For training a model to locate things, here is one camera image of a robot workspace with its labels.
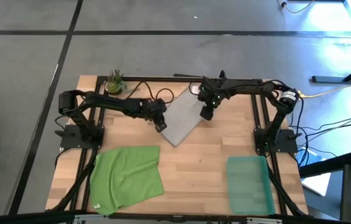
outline black bracket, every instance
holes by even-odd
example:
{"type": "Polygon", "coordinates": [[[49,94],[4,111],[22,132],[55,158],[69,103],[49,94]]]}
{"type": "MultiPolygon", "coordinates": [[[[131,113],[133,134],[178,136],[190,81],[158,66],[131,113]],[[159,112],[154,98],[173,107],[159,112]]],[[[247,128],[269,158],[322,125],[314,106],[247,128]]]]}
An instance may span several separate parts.
{"type": "Polygon", "coordinates": [[[96,137],[91,140],[82,141],[80,128],[76,125],[66,125],[64,131],[55,131],[62,140],[60,147],[64,149],[83,148],[83,149],[99,149],[102,146],[104,126],[95,126],[96,137]]]}
{"type": "Polygon", "coordinates": [[[257,152],[297,152],[296,140],[293,130],[281,129],[277,135],[277,142],[275,146],[264,145],[264,129],[254,129],[253,134],[255,135],[256,151],[257,152]]]}
{"type": "Polygon", "coordinates": [[[183,222],[185,222],[185,220],[184,220],[184,217],[182,215],[173,215],[172,222],[183,223],[183,222]]]}

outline green cloth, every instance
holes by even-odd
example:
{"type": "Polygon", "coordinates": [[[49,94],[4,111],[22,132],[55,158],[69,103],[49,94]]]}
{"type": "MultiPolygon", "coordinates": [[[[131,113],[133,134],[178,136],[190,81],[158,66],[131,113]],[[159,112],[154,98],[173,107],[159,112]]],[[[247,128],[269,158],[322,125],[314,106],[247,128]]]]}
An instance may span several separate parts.
{"type": "Polygon", "coordinates": [[[118,147],[96,156],[90,179],[91,202],[109,215],[164,193],[157,169],[159,146],[118,147]]]}

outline gray towel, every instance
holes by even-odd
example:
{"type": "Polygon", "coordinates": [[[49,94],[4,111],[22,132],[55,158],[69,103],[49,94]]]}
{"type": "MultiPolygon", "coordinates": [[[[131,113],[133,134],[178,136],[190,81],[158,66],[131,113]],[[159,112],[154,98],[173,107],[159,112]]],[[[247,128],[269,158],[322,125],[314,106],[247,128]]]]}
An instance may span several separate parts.
{"type": "Polygon", "coordinates": [[[202,120],[200,111],[204,104],[188,89],[184,90],[163,114],[167,124],[163,137],[174,147],[178,146],[202,120]]]}

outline wooden table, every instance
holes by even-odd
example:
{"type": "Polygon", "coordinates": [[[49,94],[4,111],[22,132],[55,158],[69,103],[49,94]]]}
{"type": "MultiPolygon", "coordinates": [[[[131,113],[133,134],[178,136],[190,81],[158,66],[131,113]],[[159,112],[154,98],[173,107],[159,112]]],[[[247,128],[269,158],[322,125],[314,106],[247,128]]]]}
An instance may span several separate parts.
{"type": "MultiPolygon", "coordinates": [[[[94,91],[97,76],[80,77],[77,89],[94,91]]],[[[133,89],[137,82],[127,82],[133,89]]],[[[188,83],[149,82],[155,95],[161,88],[170,88],[175,96],[181,94],[188,83]]],[[[133,97],[149,98],[144,85],[133,97]]],[[[168,101],[171,96],[163,91],[161,97],[168,101]]],[[[269,117],[273,118],[276,109],[267,102],[269,117]]],[[[151,198],[131,207],[122,208],[121,213],[140,214],[178,214],[178,215],[233,215],[227,195],[226,162],[229,156],[257,156],[253,139],[255,122],[251,96],[237,95],[224,100],[215,110],[213,120],[203,120],[177,147],[172,147],[154,125],[143,119],[133,119],[118,111],[105,110],[105,135],[99,152],[118,146],[161,147],[159,172],[164,195],[151,198]]],[[[58,160],[46,208],[52,208],[66,194],[75,181],[81,149],[71,149],[58,160]]],[[[307,213],[306,201],[302,191],[296,161],[286,153],[277,153],[279,171],[283,187],[293,202],[307,213]]],[[[279,211],[278,197],[272,186],[276,213],[279,211]]],[[[80,188],[77,208],[81,207],[84,187],[80,188]]],[[[88,206],[89,212],[94,208],[88,206]]]]}

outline small succulent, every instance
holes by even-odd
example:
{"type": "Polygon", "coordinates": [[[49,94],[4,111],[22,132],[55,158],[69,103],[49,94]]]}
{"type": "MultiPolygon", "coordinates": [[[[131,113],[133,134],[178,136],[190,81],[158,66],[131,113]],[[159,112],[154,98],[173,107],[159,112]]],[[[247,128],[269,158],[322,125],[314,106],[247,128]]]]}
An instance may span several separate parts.
{"type": "Polygon", "coordinates": [[[115,71],[111,71],[110,76],[108,76],[108,80],[105,85],[105,89],[109,94],[119,95],[122,90],[126,89],[126,85],[123,81],[123,75],[120,75],[120,70],[115,69],[115,71]]]}

